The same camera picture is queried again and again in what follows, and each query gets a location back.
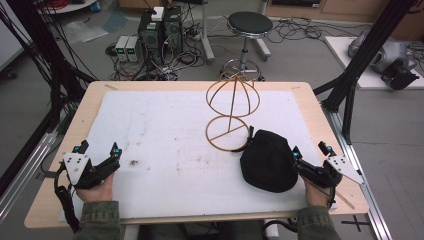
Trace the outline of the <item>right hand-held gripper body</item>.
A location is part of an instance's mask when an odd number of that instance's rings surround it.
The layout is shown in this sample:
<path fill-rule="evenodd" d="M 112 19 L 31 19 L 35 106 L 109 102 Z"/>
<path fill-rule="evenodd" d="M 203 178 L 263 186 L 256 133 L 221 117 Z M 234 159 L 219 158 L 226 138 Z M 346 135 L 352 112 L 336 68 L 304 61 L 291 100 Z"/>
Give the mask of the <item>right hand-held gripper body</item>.
<path fill-rule="evenodd" d="M 365 184 L 363 178 L 345 156 L 330 156 L 324 160 L 322 166 L 314 166 L 301 157 L 297 157 L 294 166 L 302 177 L 322 188 L 336 187 L 344 177 L 359 185 Z"/>

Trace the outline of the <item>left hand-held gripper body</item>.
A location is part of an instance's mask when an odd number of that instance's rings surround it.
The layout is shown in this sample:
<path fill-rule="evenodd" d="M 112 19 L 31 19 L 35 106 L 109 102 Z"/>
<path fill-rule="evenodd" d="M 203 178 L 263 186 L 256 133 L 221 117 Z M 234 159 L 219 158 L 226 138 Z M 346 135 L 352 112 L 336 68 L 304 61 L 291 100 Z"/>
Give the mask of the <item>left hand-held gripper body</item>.
<path fill-rule="evenodd" d="M 71 152 L 64 154 L 68 179 L 76 189 L 91 189 L 101 184 L 120 167 L 119 160 L 109 156 L 100 164 L 93 166 L 86 154 Z"/>

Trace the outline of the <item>black hat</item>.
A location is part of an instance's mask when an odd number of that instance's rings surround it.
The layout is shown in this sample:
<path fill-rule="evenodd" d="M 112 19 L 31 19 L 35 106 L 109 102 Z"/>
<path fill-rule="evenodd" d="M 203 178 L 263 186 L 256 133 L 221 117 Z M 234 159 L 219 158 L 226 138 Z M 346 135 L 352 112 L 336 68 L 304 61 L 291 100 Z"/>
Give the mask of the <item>black hat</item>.
<path fill-rule="evenodd" d="M 286 192 L 298 181 L 287 139 L 267 130 L 255 133 L 241 155 L 240 166 L 244 180 L 265 191 Z"/>

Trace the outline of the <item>person's left hand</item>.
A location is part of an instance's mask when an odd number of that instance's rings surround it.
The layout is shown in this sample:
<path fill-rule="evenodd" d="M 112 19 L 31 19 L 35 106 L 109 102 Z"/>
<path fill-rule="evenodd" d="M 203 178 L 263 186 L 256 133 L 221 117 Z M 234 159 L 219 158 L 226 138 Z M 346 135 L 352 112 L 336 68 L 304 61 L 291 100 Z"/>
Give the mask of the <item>person's left hand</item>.
<path fill-rule="evenodd" d="M 77 189 L 77 196 L 84 203 L 111 201 L 113 199 L 113 179 L 114 175 L 108 176 L 100 185 L 91 189 Z"/>

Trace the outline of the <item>person's right hand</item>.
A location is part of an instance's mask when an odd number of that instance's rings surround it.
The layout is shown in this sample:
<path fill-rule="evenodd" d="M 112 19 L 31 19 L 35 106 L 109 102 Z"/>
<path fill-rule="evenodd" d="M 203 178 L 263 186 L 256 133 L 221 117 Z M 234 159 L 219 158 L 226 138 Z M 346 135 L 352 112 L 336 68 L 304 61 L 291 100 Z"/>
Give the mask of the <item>person's right hand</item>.
<path fill-rule="evenodd" d="M 304 178 L 303 181 L 307 204 L 329 208 L 331 189 L 319 187 L 307 178 Z"/>

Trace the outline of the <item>white table mat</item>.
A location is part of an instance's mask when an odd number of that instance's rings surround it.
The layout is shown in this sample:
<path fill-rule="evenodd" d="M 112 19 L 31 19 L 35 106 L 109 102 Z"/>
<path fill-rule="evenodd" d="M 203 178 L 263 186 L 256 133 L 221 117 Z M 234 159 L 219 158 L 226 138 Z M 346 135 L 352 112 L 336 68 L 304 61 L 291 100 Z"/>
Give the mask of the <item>white table mat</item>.
<path fill-rule="evenodd" d="M 240 153 L 205 137 L 214 113 L 205 91 L 111 91 L 89 131 L 87 154 L 104 161 L 122 149 L 113 197 L 123 220 L 276 213 L 305 206 L 304 185 L 271 193 L 242 177 Z"/>

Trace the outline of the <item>white platform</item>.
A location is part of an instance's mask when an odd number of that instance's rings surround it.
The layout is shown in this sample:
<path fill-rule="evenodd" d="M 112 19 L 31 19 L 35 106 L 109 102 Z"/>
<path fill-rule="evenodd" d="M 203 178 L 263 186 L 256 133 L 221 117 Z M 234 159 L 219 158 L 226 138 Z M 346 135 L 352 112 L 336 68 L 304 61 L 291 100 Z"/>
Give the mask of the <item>white platform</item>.
<path fill-rule="evenodd" d="M 324 38 L 327 46 L 336 56 L 343 68 L 346 68 L 351 61 L 348 56 L 348 47 L 354 40 L 354 37 L 332 37 Z M 406 87 L 406 90 L 424 90 L 424 77 L 416 71 L 412 73 L 418 76 L 418 79 Z M 381 75 L 375 72 L 371 67 L 367 67 L 358 80 L 358 90 L 390 90 L 390 87 L 383 82 Z"/>

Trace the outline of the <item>black device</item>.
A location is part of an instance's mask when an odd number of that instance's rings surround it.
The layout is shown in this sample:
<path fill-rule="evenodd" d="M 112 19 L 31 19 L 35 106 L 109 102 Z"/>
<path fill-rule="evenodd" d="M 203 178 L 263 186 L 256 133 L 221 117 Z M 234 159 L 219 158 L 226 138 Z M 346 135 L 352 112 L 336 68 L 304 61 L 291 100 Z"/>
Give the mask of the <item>black device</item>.
<path fill-rule="evenodd" d="M 418 76 L 404 67 L 403 62 L 397 59 L 383 72 L 381 79 L 391 89 L 403 90 L 417 80 Z"/>

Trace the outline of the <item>grey power supply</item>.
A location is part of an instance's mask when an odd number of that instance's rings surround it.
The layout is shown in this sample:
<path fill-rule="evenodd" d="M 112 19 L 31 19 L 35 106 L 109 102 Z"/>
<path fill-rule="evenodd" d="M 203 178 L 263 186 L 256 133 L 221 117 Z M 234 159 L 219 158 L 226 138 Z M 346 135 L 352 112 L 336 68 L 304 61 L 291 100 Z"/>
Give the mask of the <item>grey power supply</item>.
<path fill-rule="evenodd" d="M 115 45 L 115 51 L 117 53 L 117 57 L 120 62 L 126 62 L 128 60 L 128 57 L 125 51 L 128 40 L 129 40 L 128 36 L 120 36 Z"/>
<path fill-rule="evenodd" d="M 138 62 L 141 57 L 141 46 L 137 36 L 130 36 L 126 43 L 126 53 L 129 62 Z"/>

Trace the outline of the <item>clear plastic sheet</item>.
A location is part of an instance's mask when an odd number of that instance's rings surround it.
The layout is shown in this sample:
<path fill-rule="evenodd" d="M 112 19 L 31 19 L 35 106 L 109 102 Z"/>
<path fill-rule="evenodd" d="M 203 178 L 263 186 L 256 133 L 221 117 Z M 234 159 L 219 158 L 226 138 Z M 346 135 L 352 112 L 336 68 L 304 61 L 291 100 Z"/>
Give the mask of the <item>clear plastic sheet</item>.
<path fill-rule="evenodd" d="M 83 21 L 74 21 L 64 27 L 69 43 L 89 42 L 108 34 L 102 27 L 88 27 Z"/>

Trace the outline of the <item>grey robot part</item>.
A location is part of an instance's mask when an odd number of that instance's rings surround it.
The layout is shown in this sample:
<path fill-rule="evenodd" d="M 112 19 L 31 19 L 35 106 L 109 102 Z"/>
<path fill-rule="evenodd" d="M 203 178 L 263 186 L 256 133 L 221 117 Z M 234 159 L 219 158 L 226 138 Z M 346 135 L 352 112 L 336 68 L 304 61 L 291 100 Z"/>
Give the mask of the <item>grey robot part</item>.
<path fill-rule="evenodd" d="M 362 31 L 360 35 L 350 43 L 348 47 L 349 57 L 353 57 L 356 54 L 367 35 L 368 31 Z M 404 43 L 387 40 L 372 59 L 370 66 L 375 72 L 383 73 L 396 60 L 399 60 L 401 66 L 407 70 L 412 70 L 418 65 L 413 54 L 407 49 Z"/>

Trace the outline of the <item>black computer tower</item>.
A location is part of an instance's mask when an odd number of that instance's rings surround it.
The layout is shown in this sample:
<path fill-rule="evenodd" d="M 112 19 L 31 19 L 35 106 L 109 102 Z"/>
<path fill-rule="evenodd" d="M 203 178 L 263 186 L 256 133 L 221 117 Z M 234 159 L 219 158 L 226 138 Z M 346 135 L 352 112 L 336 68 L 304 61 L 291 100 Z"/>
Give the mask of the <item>black computer tower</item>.
<path fill-rule="evenodd" d="M 163 63 L 161 54 L 162 44 L 164 42 L 163 23 L 161 21 L 153 21 L 151 16 L 151 12 L 144 12 L 142 14 L 138 27 L 138 35 L 150 59 L 160 65 Z"/>
<path fill-rule="evenodd" d="M 173 6 L 165 11 L 163 18 L 168 49 L 175 54 L 183 50 L 181 14 L 182 8 Z"/>

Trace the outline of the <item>black round stool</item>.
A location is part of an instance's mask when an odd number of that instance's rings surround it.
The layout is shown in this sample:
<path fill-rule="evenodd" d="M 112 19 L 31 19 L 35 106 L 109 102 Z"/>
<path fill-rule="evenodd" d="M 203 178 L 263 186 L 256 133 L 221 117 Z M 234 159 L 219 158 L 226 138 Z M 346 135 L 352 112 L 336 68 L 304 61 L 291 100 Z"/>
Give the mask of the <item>black round stool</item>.
<path fill-rule="evenodd" d="M 257 12 L 235 12 L 227 18 L 227 27 L 235 35 L 244 38 L 243 48 L 239 58 L 228 60 L 220 70 L 224 78 L 240 76 L 253 81 L 264 81 L 259 66 L 248 59 L 248 40 L 261 40 L 268 36 L 273 28 L 272 21 Z"/>

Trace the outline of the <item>white box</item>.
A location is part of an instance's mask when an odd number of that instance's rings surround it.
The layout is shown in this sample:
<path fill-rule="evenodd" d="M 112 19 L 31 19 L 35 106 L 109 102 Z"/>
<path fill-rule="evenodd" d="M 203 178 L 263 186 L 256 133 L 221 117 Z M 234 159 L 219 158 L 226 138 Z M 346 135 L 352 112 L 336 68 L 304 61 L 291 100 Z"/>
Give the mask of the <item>white box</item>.
<path fill-rule="evenodd" d="M 153 8 L 153 13 L 151 15 L 151 20 L 155 22 L 160 22 L 164 17 L 164 8 L 162 6 L 156 6 Z"/>

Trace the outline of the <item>grey table leg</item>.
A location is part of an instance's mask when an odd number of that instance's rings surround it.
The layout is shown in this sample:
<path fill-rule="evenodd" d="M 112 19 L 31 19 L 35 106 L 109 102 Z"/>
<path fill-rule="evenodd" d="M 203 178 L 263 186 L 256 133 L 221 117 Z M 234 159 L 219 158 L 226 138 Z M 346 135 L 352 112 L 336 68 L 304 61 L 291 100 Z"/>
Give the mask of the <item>grey table leg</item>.
<path fill-rule="evenodd" d="M 209 38 L 208 38 L 208 0 L 201 0 L 202 4 L 202 33 L 201 42 L 205 53 L 206 62 L 211 64 L 215 61 Z"/>

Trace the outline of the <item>aluminium rail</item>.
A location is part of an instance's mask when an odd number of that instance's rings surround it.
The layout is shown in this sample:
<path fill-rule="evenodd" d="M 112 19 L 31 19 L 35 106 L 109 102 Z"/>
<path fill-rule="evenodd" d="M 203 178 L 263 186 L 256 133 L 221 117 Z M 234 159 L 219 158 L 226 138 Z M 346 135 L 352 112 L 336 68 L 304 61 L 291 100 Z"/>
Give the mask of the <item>aluminium rail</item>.
<path fill-rule="evenodd" d="M 361 166 L 359 158 L 355 152 L 354 147 L 348 143 L 346 138 L 342 134 L 342 119 L 338 113 L 332 113 L 329 110 L 323 110 L 329 125 L 331 126 L 333 133 L 343 151 L 343 153 L 349 158 L 353 168 L 359 174 L 364 183 L 360 186 L 364 198 L 368 204 L 368 212 L 366 216 L 368 217 L 371 228 L 377 240 L 393 240 L 389 228 L 385 222 L 385 219 L 380 211 L 378 203 L 374 197 L 372 189 L 368 183 L 365 172 Z"/>
<path fill-rule="evenodd" d="M 42 160 L 52 149 L 57 136 L 58 133 L 56 131 L 45 133 L 41 139 L 35 143 L 35 146 L 30 148 L 29 155 L 24 157 L 23 166 L 12 179 L 4 194 L 0 197 L 0 225 L 7 218 L 7 215 L 24 192 L 31 178 L 40 167 Z"/>

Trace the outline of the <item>black frame post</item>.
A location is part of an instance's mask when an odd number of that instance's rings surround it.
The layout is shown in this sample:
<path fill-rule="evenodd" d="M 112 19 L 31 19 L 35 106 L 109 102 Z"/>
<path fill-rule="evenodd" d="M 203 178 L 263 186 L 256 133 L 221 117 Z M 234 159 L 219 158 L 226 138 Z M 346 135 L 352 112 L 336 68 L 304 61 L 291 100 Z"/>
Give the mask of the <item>black frame post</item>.
<path fill-rule="evenodd" d="M 51 132 L 59 123 L 59 113 L 62 108 L 68 103 L 82 100 L 85 93 L 82 83 L 96 81 L 94 75 L 88 75 L 67 60 L 45 22 L 46 15 L 40 13 L 42 9 L 34 4 L 35 0 L 5 1 L 21 23 L 21 27 L 18 27 L 9 17 L 2 3 L 0 3 L 0 21 L 29 55 L 50 87 L 51 108 L 0 177 L 0 198 L 5 196 L 41 137 L 46 132 Z"/>
<path fill-rule="evenodd" d="M 348 144 L 351 144 L 351 122 L 359 78 L 414 5 L 415 0 L 390 0 L 345 70 L 337 78 L 313 90 L 315 95 L 331 90 L 321 105 L 332 113 L 337 112 L 345 101 L 341 133 Z"/>

